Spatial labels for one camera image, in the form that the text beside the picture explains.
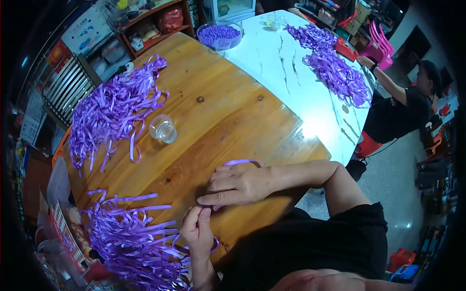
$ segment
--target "wristwatch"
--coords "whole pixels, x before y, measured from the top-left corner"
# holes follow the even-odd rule
[[[377,64],[373,64],[372,67],[370,67],[370,72],[374,73],[374,70],[378,67]]]

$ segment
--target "red bag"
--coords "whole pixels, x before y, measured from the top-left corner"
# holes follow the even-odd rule
[[[183,11],[177,7],[162,14],[159,22],[160,30],[165,33],[172,33],[183,26]]]

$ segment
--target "glass bowl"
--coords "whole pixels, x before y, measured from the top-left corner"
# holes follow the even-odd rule
[[[215,25],[228,25],[228,26],[231,26],[234,29],[238,30],[240,32],[240,34],[238,36],[235,36],[235,37],[230,38],[230,39],[218,38],[218,39],[214,39],[214,40],[204,40],[204,39],[202,39],[202,37],[199,36],[199,33],[203,29],[206,29],[209,26],[215,26]],[[202,43],[203,45],[206,45],[206,46],[210,47],[211,49],[215,49],[215,47],[213,45],[214,41],[220,40],[220,39],[230,41],[230,43],[231,43],[230,48],[233,48],[233,47],[240,44],[241,39],[243,38],[244,30],[239,24],[237,24],[235,22],[226,21],[226,20],[214,20],[214,21],[209,21],[209,22],[199,26],[198,31],[197,31],[196,34],[198,36],[199,42]]]

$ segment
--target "purple ribbon bundle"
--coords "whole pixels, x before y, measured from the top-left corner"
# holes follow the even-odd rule
[[[310,66],[319,79],[326,81],[327,86],[338,96],[338,99],[348,106],[370,108],[372,97],[364,76],[338,57],[334,49],[336,35],[311,24],[297,29],[287,25],[284,30],[294,39],[299,40],[301,47],[313,49],[313,53],[306,55],[302,62]]]
[[[130,198],[115,195],[115,198],[105,202],[106,190],[94,190],[88,195],[95,193],[102,193],[100,200],[81,213],[89,216],[90,223],[86,226],[91,246],[105,260],[105,267],[137,285],[138,290],[188,290],[189,286],[181,275],[187,275],[190,259],[187,254],[175,249],[175,242],[179,238],[177,229],[166,228],[175,225],[176,221],[148,226],[153,218],[145,213],[171,206],[118,209],[118,202],[154,198],[157,193]]]
[[[131,161],[141,160],[141,152],[137,147],[139,157],[136,161],[133,158],[134,140],[144,129],[144,118],[162,107],[169,96],[168,91],[159,90],[155,82],[159,77],[158,70],[166,67],[167,61],[158,55],[155,55],[155,58],[151,61],[151,57],[142,68],[102,83],[74,109],[69,148],[72,164],[79,169],[80,175],[86,159],[91,159],[89,172],[92,171],[95,156],[102,142],[105,144],[107,155],[101,165],[101,172],[109,155],[116,151],[116,141],[120,139],[130,140]],[[154,94],[147,98],[151,90],[154,90]],[[166,95],[165,99],[158,103],[162,93]],[[142,122],[137,133],[136,121]]]

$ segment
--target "fingernail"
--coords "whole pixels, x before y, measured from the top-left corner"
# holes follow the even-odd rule
[[[212,209],[210,209],[209,207],[205,207],[202,209],[201,215],[203,218],[208,218],[210,217],[211,212],[212,212]]]

